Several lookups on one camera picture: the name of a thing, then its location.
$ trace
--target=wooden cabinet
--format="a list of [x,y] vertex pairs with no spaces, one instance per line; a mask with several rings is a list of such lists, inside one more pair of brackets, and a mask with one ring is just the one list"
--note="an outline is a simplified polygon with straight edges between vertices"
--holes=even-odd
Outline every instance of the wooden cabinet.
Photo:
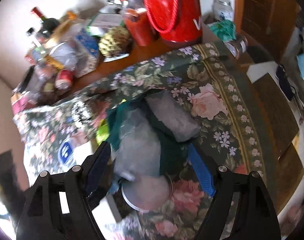
[[242,30],[278,62],[290,40],[297,13],[295,0],[244,0]]

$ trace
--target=red thermos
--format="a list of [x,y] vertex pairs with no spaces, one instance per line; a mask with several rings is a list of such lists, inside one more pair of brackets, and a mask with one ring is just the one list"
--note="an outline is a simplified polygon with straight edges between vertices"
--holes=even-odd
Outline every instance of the red thermos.
[[202,40],[200,0],[144,0],[151,26],[179,48]]

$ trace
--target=jar lid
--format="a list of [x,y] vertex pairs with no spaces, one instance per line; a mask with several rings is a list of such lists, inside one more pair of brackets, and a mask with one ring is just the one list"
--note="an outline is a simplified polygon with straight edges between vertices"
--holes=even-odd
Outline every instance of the jar lid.
[[223,4],[223,5],[231,6],[231,1],[230,0],[214,0],[214,2],[218,2],[218,3]]

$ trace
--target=floral blanket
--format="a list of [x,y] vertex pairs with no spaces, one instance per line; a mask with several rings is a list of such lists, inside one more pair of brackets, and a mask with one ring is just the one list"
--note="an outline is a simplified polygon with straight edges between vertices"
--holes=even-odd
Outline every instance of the floral blanket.
[[[169,90],[201,126],[195,141],[203,150],[200,154],[212,156],[218,165],[224,164],[234,172],[257,171],[274,199],[275,165],[269,137],[247,77],[229,60],[228,53],[222,42],[178,49],[102,78],[73,97],[100,94],[101,101],[114,107],[152,88]],[[125,218],[106,225],[110,238],[193,239],[212,199],[202,192],[188,162],[173,181],[171,198],[149,213],[131,209],[117,193],[116,203]],[[222,238],[230,233],[237,203],[235,194]]]

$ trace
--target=green cloth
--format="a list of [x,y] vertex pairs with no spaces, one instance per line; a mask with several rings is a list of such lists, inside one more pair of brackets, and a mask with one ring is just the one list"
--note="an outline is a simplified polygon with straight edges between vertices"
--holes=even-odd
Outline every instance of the green cloth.
[[114,151],[119,149],[119,129],[126,117],[126,112],[130,110],[131,101],[126,101],[120,104],[118,107],[107,110],[107,123],[110,128],[110,136],[107,138],[107,142],[110,143]]
[[133,109],[140,108],[140,110],[145,113],[146,119],[160,140],[160,175],[174,175],[182,170],[183,163],[188,157],[188,143],[178,143],[172,131],[156,118],[144,100],[144,97],[149,93],[153,93],[153,91],[149,91],[132,101],[124,102],[117,108],[107,112],[107,122],[110,128],[110,136],[107,141],[113,146],[113,150],[117,151],[120,145],[120,127],[127,117],[126,113]]
[[210,30],[223,42],[229,42],[236,39],[235,23],[230,20],[223,20],[208,25]]

